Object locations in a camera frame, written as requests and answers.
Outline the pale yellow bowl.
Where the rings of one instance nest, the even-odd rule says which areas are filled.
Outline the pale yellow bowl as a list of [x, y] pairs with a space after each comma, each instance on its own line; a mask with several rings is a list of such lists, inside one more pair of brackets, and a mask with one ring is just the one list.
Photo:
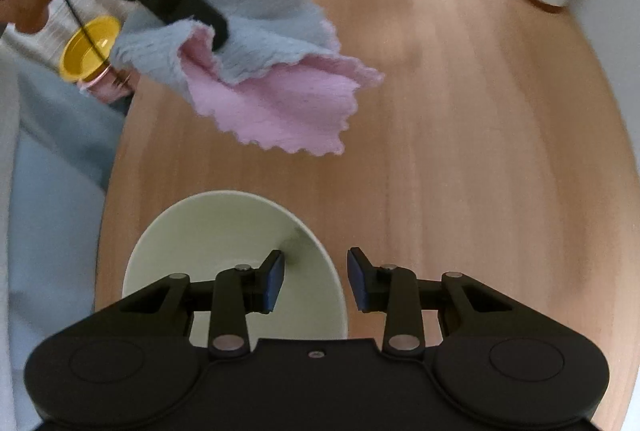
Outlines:
[[132, 250], [122, 294], [171, 273], [212, 281], [235, 265], [259, 266], [272, 250], [285, 256], [284, 281], [271, 313], [247, 316], [250, 342], [346, 338], [340, 277], [322, 243], [287, 209], [243, 191], [203, 192], [160, 214]]

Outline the grey and pink cloth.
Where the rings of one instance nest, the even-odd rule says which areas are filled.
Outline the grey and pink cloth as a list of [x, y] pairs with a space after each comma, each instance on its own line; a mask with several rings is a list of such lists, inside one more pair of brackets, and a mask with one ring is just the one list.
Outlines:
[[228, 22], [220, 50], [212, 50], [211, 27], [193, 19], [163, 24], [139, 7], [122, 27], [112, 63], [171, 87], [242, 144], [343, 154], [356, 93], [380, 84], [382, 73], [342, 54], [314, 0], [205, 1]]

